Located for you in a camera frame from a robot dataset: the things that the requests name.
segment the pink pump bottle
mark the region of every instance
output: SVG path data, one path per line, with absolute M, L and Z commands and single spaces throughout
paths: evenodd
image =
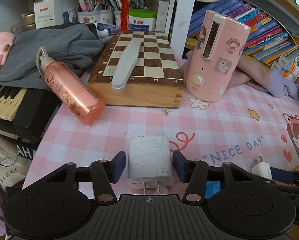
M 63 62 L 49 57 L 45 47 L 37 51 L 36 66 L 46 84 L 84 125 L 92 124 L 102 114 L 104 101 Z

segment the red heart print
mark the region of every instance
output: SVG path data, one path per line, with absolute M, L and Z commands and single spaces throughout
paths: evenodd
M 287 139 L 286 139 L 284 134 L 282 134 L 281 139 L 282 139 L 283 142 L 287 142 Z
M 293 158 L 291 156 L 291 152 L 287 152 L 286 150 L 283 150 L 283 154 L 284 154 L 285 159 L 288 161 L 288 163 L 291 163 L 291 160 Z

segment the green lid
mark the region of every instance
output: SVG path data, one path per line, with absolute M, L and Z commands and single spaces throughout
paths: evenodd
M 157 18 L 157 12 L 143 9 L 132 9 L 128 14 L 138 18 Z

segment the white daisy print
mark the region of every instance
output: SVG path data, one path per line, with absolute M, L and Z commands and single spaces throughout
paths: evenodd
M 200 108 L 201 110 L 206 110 L 206 107 L 209 106 L 207 102 L 204 102 L 197 98 L 189 98 L 189 100 L 192 102 L 191 107 L 192 108 Z

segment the pink humidifier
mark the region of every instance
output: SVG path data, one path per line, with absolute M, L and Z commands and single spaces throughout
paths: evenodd
M 207 10 L 188 68 L 186 88 L 196 98 L 219 101 L 242 54 L 250 27 Z

